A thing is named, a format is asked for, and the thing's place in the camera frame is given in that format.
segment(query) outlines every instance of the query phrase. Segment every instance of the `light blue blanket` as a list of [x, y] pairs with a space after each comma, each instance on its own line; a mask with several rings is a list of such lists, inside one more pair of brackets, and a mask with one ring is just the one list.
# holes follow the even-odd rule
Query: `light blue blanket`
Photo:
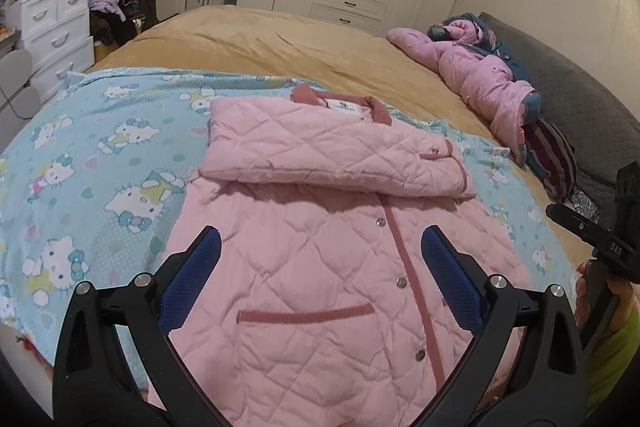
[[[146, 68], [70, 74], [0, 156], [0, 319], [53, 362], [78, 282], [124, 285], [158, 269], [186, 182], [206, 152], [212, 97], [289, 96], [302, 82]], [[571, 267], [507, 150], [443, 121], [392, 115], [458, 143], [534, 287], [561, 283], [572, 297]], [[130, 337], [121, 338], [145, 387]]]

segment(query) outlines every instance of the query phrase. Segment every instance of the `hand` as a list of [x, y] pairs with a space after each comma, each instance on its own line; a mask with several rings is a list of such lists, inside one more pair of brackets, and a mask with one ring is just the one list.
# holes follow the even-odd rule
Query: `hand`
[[[587, 318], [589, 318], [589, 313], [591, 312], [589, 301], [586, 297], [587, 279], [584, 277], [586, 269], [586, 263], [582, 263], [578, 266], [577, 272], [582, 275], [582, 277], [580, 277], [580, 279], [575, 283], [576, 299], [574, 318], [578, 328], [582, 327]], [[613, 295], [620, 297], [620, 304], [613, 313], [609, 326], [602, 334], [602, 340], [609, 338], [611, 335], [618, 333], [618, 331], [622, 329], [626, 324], [629, 315], [631, 315], [631, 311], [633, 311], [633, 306], [636, 305], [636, 302], [634, 301], [634, 289], [628, 280], [616, 275], [610, 275], [607, 279], [607, 285], [609, 285], [609, 289]]]

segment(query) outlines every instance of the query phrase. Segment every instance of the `green sleeve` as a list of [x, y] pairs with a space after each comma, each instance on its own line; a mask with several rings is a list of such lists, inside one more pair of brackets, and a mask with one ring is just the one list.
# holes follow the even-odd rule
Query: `green sleeve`
[[587, 360], [587, 414], [613, 390], [640, 346], [640, 317], [634, 306], [624, 327], [600, 342]]

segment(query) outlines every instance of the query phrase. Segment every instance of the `clothing label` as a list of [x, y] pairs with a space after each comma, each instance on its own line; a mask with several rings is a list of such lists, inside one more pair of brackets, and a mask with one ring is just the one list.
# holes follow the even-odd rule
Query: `clothing label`
[[332, 100], [330, 98], [326, 99], [326, 103], [329, 105], [329, 109], [335, 109], [346, 114], [352, 114], [353, 116], [362, 116], [362, 110], [357, 103]]

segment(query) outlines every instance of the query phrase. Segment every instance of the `black bag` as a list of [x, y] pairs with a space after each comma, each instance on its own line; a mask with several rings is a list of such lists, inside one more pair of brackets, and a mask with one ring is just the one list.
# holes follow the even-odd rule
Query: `black bag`
[[142, 21], [143, 32], [159, 23], [156, 0], [120, 0], [119, 5], [128, 20]]

